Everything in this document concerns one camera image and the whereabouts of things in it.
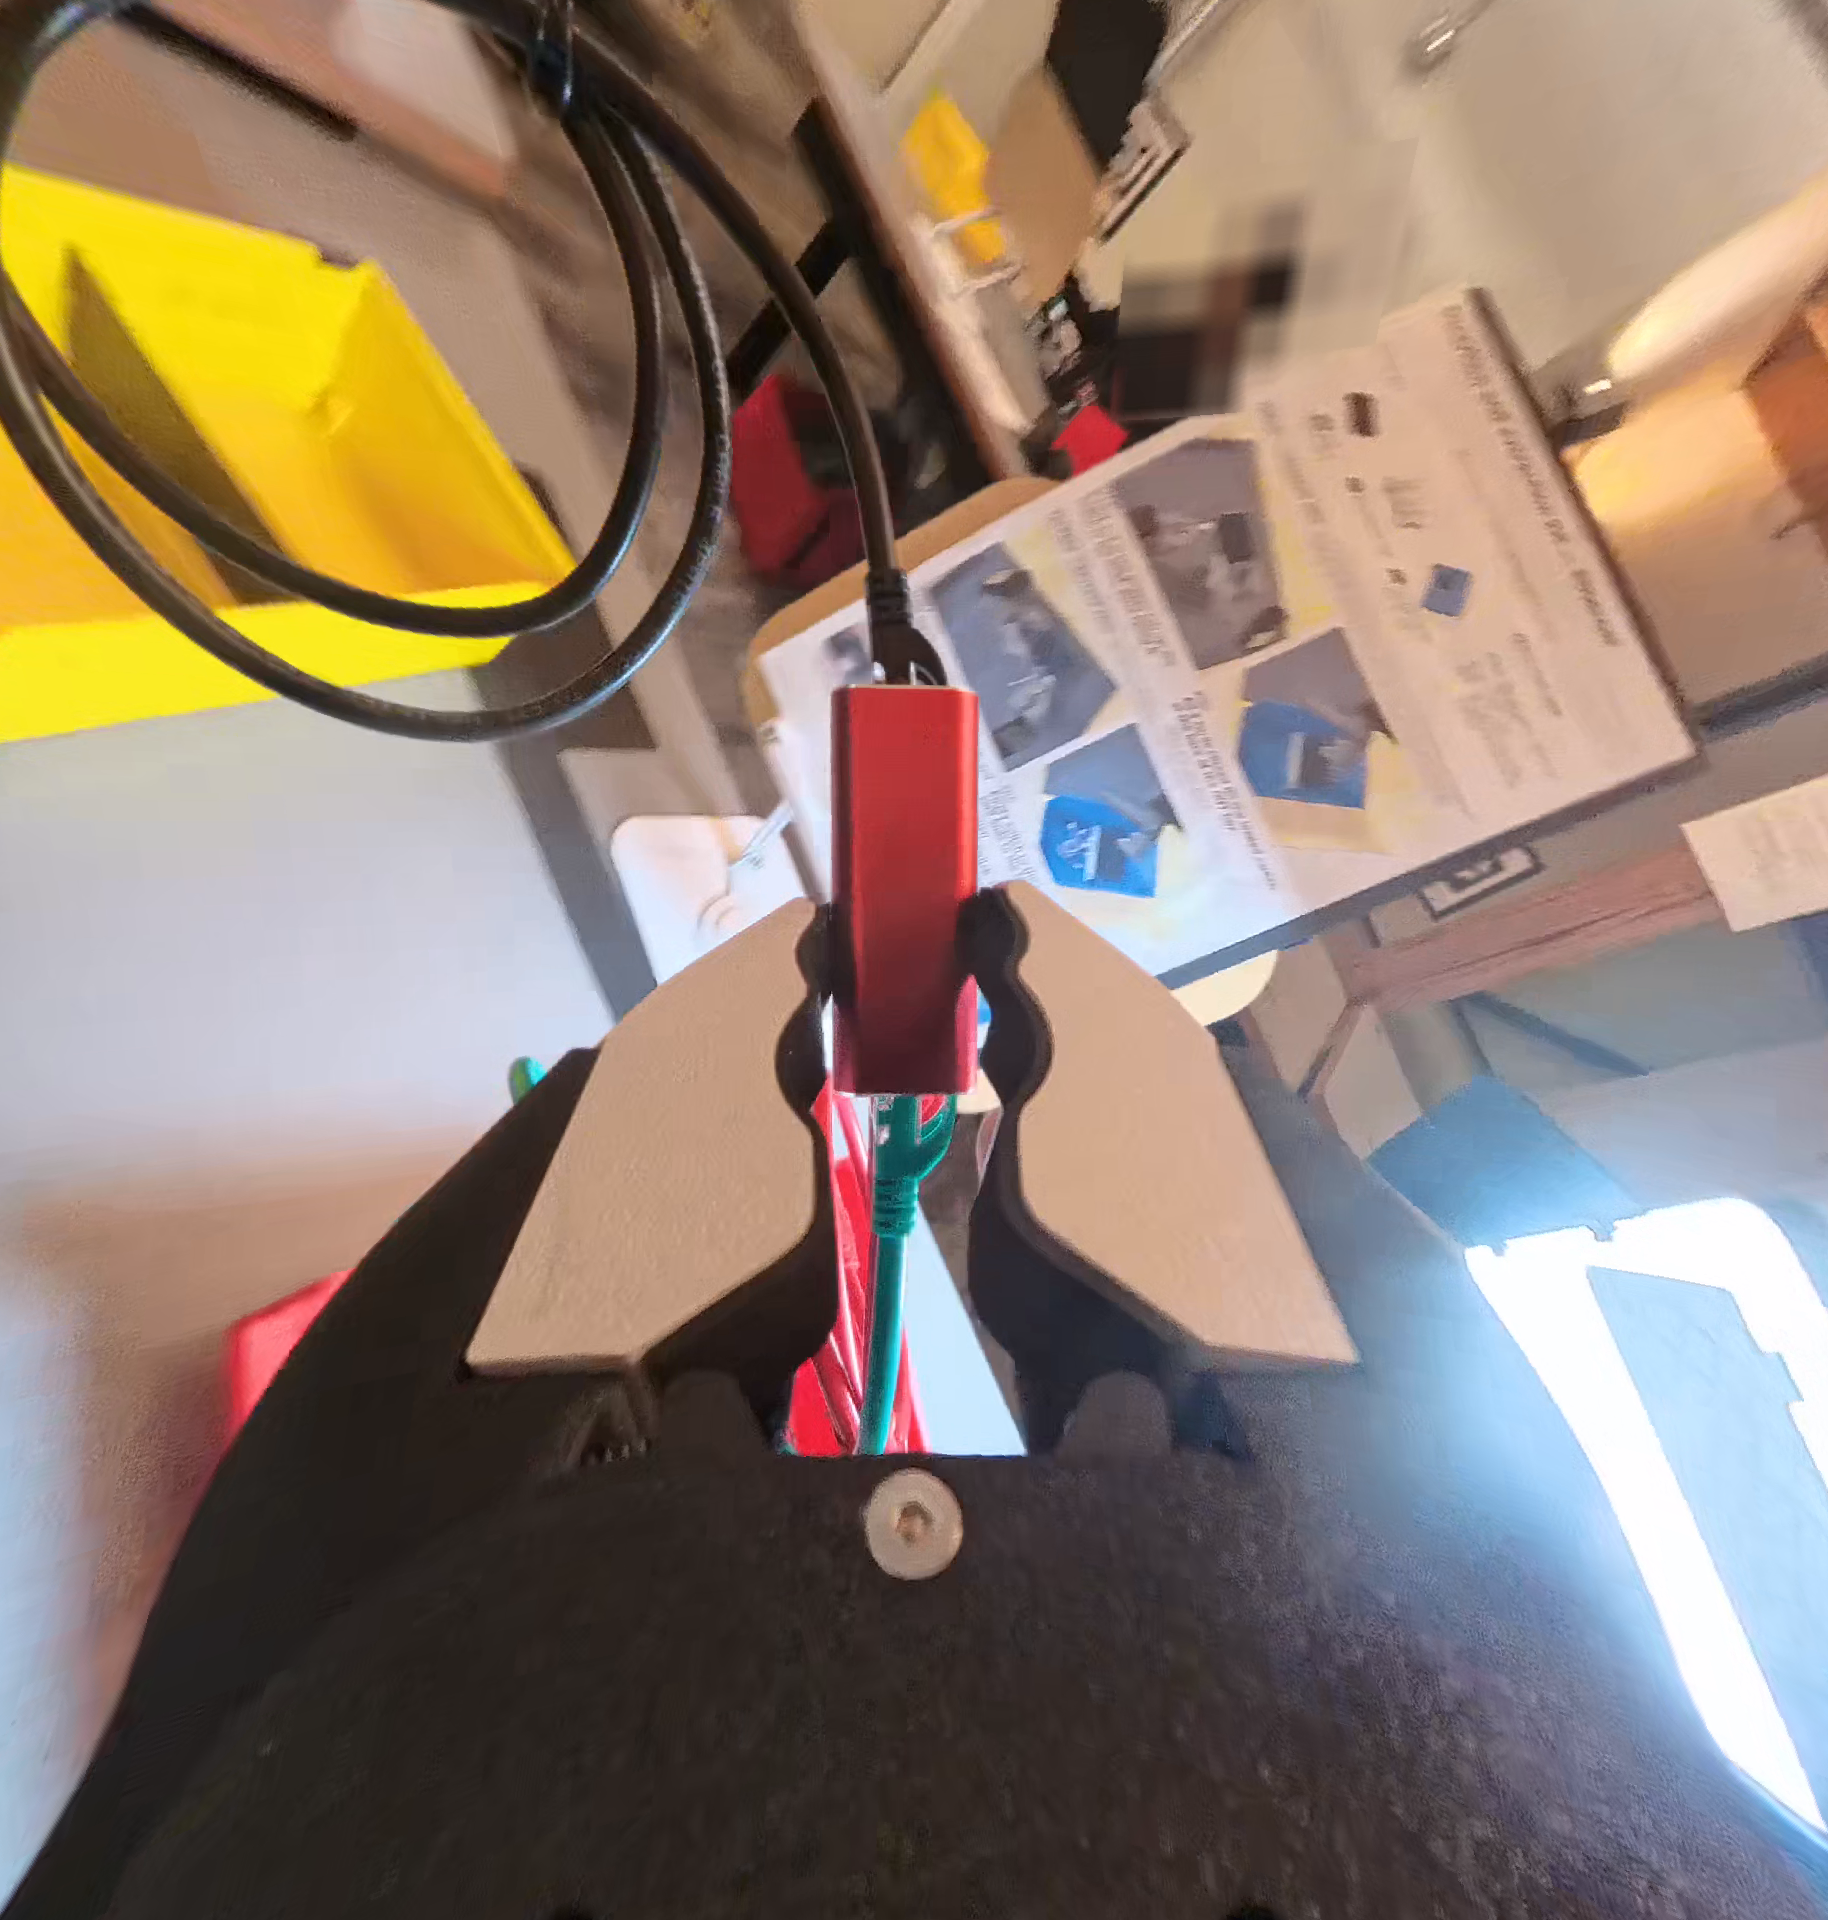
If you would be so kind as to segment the yellow storage bin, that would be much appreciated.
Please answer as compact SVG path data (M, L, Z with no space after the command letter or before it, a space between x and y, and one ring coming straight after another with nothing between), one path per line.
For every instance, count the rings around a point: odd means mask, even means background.
M0 253L118 428L289 560L427 606L574 565L376 265L18 163ZM267 699L73 537L0 428L0 744Z

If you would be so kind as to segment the red ethernet coupler box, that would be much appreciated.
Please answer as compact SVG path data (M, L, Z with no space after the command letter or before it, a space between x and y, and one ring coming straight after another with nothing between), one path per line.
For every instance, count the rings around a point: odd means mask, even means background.
M833 1085L966 1093L979 984L958 914L979 889L979 693L843 685L830 704Z

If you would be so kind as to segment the red storage bin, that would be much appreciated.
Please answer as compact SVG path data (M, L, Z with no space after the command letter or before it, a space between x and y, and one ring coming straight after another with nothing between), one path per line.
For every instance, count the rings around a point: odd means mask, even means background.
M786 1443L801 1455L851 1455L874 1351L874 1120L857 1093L825 1092L811 1107L830 1143L840 1317L825 1346L793 1371ZM300 1346L310 1325L347 1286L350 1270L318 1279L221 1339L221 1448L239 1436L252 1407Z

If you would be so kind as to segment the paper note sheet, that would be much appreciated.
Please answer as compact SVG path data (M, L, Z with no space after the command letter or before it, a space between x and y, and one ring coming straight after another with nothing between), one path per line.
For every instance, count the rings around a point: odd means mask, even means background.
M1828 914L1828 774L1682 832L1733 933Z

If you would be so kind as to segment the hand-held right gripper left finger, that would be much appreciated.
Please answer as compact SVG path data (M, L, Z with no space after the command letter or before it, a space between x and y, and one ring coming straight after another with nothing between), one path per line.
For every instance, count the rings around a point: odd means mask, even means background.
M475 1371L793 1377L840 1310L822 914L789 899L597 1051Z

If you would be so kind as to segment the long wooden workbench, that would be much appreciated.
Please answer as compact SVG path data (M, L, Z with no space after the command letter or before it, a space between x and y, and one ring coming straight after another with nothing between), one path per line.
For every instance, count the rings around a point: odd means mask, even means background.
M865 301L895 346L902 388L933 417L958 488L1029 479L1029 433L1048 414L1029 316L1009 270L968 270L927 212L884 95L868 93L830 33L825 4L784 9L810 104L793 146L817 182Z

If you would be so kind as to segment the small yellow bin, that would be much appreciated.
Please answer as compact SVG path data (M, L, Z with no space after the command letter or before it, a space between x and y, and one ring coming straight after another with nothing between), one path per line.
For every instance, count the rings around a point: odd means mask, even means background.
M987 190L991 146L947 93L928 93L911 112L898 158L954 261L968 275L993 275L1009 261L1009 239Z

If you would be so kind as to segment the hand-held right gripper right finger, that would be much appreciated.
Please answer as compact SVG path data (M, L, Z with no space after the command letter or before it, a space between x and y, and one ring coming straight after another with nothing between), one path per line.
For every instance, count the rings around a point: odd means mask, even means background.
M971 1305L1015 1371L1352 1370L1352 1327L1185 1003L1048 889L971 894L1000 1140Z

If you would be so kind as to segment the printed instruction sheet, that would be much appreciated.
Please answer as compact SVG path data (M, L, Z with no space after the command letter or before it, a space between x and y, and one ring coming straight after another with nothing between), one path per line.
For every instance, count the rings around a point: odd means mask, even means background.
M1450 291L902 544L979 875L1181 984L1644 795L1701 744L1495 302Z

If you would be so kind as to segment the printed marker tag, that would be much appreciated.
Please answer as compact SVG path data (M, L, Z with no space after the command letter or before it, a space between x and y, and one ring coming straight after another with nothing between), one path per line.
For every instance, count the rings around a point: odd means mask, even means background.
M1535 876L1541 876L1544 865L1537 847L1500 847L1476 859L1462 859L1437 876L1427 876L1415 899L1427 914L1427 921L1450 921L1457 914L1467 914L1476 905L1489 905Z

